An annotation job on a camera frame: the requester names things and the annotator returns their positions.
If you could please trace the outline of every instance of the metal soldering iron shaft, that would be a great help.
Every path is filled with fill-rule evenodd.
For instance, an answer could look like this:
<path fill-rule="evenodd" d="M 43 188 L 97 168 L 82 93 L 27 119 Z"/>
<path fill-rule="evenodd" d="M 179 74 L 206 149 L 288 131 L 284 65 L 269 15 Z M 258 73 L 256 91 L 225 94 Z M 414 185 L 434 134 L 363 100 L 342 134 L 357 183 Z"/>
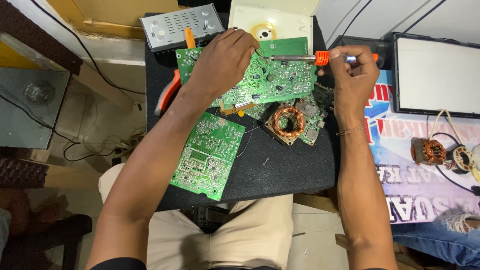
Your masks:
<path fill-rule="evenodd" d="M 315 61 L 314 55 L 274 55 L 264 57 L 273 61 Z"/>

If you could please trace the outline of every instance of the jeans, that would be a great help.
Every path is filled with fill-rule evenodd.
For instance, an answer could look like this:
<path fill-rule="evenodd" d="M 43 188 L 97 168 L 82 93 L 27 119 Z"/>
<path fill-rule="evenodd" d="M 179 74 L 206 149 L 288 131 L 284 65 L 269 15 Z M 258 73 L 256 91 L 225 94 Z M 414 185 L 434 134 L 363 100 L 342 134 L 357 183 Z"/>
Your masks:
<path fill-rule="evenodd" d="M 400 245 L 461 266 L 462 269 L 480 270 L 480 229 L 461 232 L 461 228 L 455 228 L 459 220 L 463 225 L 465 216 L 456 216 L 456 223 L 449 219 L 393 224 L 393 240 Z"/>

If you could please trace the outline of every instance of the table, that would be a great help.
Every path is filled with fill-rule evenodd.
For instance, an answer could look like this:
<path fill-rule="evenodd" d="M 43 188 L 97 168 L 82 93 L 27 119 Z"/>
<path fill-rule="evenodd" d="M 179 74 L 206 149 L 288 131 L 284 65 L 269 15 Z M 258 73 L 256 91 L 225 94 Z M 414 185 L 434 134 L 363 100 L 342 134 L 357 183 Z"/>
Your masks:
<path fill-rule="evenodd" d="M 219 16 L 226 29 L 228 13 L 219 13 Z M 313 50 L 326 50 L 315 17 L 313 24 Z M 175 69 L 158 64 L 147 42 L 145 64 L 148 132 L 158 122 L 158 117 L 154 115 L 155 106 L 161 90 L 173 79 Z M 214 114 L 216 108 L 209 108 L 207 111 Z M 224 118 L 245 126 L 246 131 L 262 124 L 247 115 L 239 117 L 232 114 Z M 205 194 L 195 194 L 169 185 L 157 211 L 317 191 L 334 186 L 339 168 L 339 140 L 335 136 L 338 127 L 332 118 L 326 120 L 326 128 L 320 130 L 313 147 L 301 140 L 297 140 L 292 146 L 283 146 L 262 128 L 244 134 L 239 153 L 248 143 L 247 148 L 235 159 L 220 202 L 207 198 Z"/>

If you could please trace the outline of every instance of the silver metal cover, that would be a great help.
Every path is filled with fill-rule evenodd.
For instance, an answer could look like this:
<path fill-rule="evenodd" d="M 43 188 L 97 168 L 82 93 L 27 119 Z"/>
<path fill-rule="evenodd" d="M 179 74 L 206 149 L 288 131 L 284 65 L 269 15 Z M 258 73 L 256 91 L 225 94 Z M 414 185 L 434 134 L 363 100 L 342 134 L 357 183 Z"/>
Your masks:
<path fill-rule="evenodd" d="M 224 31 L 213 4 L 141 18 L 140 21 L 148 45 L 154 52 L 185 41 L 186 27 L 192 30 L 194 38 Z"/>

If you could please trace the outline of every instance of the green circuit board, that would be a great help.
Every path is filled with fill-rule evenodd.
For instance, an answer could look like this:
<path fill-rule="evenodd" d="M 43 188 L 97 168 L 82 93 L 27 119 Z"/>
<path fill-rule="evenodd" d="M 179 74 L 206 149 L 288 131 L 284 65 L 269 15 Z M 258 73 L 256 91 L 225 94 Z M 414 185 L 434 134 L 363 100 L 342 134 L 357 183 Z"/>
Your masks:
<path fill-rule="evenodd" d="M 170 184 L 219 201 L 245 127 L 204 112 L 187 139 Z"/>
<path fill-rule="evenodd" d="M 203 48 L 178 49 L 177 63 L 182 85 L 192 74 L 196 60 Z M 272 61 L 263 59 L 272 55 L 307 55 L 306 37 L 260 41 L 260 48 L 252 55 L 243 79 L 231 90 L 219 97 L 211 107 L 219 106 L 220 100 L 229 105 L 253 102 L 255 104 L 281 101 L 308 94 L 316 81 L 316 67 L 305 61 Z"/>
<path fill-rule="evenodd" d="M 299 135 L 299 139 L 301 139 L 304 143 L 313 146 L 316 141 L 316 136 L 320 128 L 323 128 L 323 116 L 324 113 L 325 103 L 328 99 L 329 94 L 333 93 L 333 89 L 324 87 L 322 85 L 316 85 L 314 90 L 309 95 L 306 95 L 302 98 L 293 98 L 287 99 L 280 102 L 285 102 L 290 106 L 295 106 L 297 102 L 301 99 L 305 102 L 308 102 L 318 108 L 318 110 L 313 114 L 313 116 L 303 114 L 305 118 L 305 131 Z M 245 114 L 265 122 L 280 106 L 280 102 L 270 102 L 266 104 L 258 104 L 252 108 L 248 108 L 243 110 Z M 284 117 L 280 118 L 279 126 L 281 128 L 285 128 L 287 126 L 288 120 Z"/>

